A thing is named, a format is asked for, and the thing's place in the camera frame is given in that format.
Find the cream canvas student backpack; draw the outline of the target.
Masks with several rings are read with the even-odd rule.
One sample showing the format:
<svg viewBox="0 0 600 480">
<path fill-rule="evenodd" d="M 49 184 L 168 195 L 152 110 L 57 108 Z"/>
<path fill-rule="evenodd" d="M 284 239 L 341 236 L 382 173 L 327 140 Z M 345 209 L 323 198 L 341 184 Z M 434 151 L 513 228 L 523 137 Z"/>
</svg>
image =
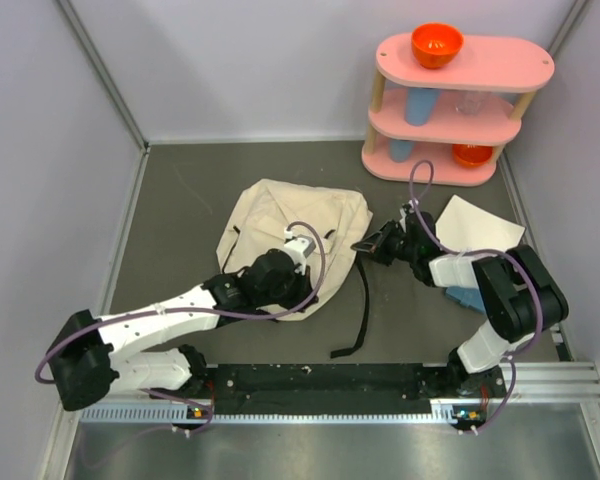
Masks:
<svg viewBox="0 0 600 480">
<path fill-rule="evenodd" d="M 372 218 L 358 191 L 262 179 L 244 190 L 235 204 L 216 249 L 218 263 L 223 272 L 236 272 L 266 251 L 281 248 L 289 224 L 309 224 L 319 234 L 325 253 L 321 256 L 314 250 L 308 259 L 312 284 L 325 269 L 318 302 L 282 318 L 303 321 L 338 293 L 354 265 L 356 253 L 351 246 L 363 239 Z"/>
</svg>

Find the small blue notebook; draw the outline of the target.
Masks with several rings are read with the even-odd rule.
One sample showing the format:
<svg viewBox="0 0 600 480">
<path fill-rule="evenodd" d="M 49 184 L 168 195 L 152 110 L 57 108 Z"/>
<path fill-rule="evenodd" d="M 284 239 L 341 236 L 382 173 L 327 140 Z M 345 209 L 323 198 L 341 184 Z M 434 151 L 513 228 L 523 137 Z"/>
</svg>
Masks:
<svg viewBox="0 0 600 480">
<path fill-rule="evenodd" d="M 445 296 L 462 307 L 469 308 L 481 314 L 486 313 L 483 298 L 479 289 L 457 286 L 448 287 L 445 289 Z"/>
</svg>

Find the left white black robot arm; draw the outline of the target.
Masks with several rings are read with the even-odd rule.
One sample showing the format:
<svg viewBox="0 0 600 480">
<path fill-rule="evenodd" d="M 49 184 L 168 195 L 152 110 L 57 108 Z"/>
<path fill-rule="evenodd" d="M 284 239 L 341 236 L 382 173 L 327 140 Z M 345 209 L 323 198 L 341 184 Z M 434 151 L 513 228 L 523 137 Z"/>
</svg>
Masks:
<svg viewBox="0 0 600 480">
<path fill-rule="evenodd" d="M 252 265 L 218 274 L 166 301 L 95 318 L 88 310 L 69 317 L 44 358 L 64 410 L 83 410 L 107 395 L 158 388 L 196 396 L 206 387 L 202 355 L 182 346 L 155 352 L 178 337 L 245 320 L 270 320 L 315 303 L 304 253 L 271 249 Z"/>
</svg>

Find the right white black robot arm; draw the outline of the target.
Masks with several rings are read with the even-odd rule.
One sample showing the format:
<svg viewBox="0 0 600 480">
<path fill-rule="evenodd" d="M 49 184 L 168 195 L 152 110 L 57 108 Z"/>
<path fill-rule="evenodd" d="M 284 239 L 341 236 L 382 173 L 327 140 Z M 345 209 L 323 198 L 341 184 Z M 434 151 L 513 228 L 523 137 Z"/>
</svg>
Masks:
<svg viewBox="0 0 600 480">
<path fill-rule="evenodd" d="M 456 252 L 437 238 L 435 222 L 426 212 L 388 221 L 352 249 L 386 266 L 406 262 L 415 279 L 428 287 L 479 291 L 486 321 L 450 352 L 438 383 L 439 389 L 461 396 L 472 394 L 503 358 L 569 314 L 564 293 L 532 247 Z"/>
</svg>

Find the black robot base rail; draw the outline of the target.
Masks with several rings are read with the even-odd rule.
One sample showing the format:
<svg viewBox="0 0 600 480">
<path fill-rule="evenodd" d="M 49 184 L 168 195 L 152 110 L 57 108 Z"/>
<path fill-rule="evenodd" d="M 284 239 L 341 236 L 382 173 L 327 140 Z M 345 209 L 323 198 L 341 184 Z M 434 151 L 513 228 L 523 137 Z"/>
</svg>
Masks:
<svg viewBox="0 0 600 480">
<path fill-rule="evenodd" d="M 423 413 L 457 387 L 444 367 L 418 363 L 220 364 L 162 392 L 212 399 L 220 415 L 379 415 Z"/>
</svg>

